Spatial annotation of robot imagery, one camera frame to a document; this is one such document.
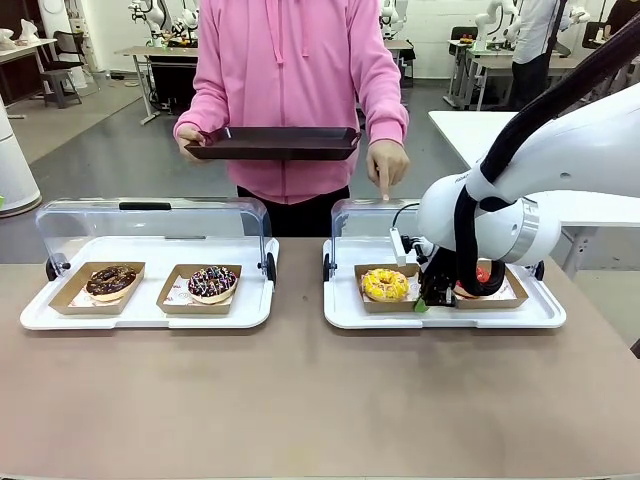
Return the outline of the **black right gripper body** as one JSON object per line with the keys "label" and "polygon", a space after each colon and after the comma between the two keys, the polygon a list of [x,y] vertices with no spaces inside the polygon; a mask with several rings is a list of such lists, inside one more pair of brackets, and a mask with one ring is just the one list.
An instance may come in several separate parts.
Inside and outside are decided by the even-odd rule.
{"label": "black right gripper body", "polygon": [[456,253],[435,246],[427,261],[421,264],[420,284],[428,287],[453,288],[458,280]]}

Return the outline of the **person left hand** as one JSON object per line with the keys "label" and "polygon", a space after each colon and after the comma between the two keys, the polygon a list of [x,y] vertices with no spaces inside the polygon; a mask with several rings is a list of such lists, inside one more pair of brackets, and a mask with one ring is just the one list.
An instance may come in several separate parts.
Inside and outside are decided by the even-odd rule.
{"label": "person left hand", "polygon": [[391,188],[402,181],[409,166],[410,160],[401,144],[393,140],[377,140],[369,144],[367,174],[383,201],[390,199]]}

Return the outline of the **person right hand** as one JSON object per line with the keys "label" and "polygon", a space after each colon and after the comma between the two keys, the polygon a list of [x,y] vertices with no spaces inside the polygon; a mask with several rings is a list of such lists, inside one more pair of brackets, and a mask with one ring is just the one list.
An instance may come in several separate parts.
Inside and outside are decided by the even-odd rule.
{"label": "person right hand", "polygon": [[182,124],[176,130],[176,142],[183,157],[192,163],[200,163],[200,160],[189,151],[189,146],[204,146],[206,141],[203,135],[191,124]]}

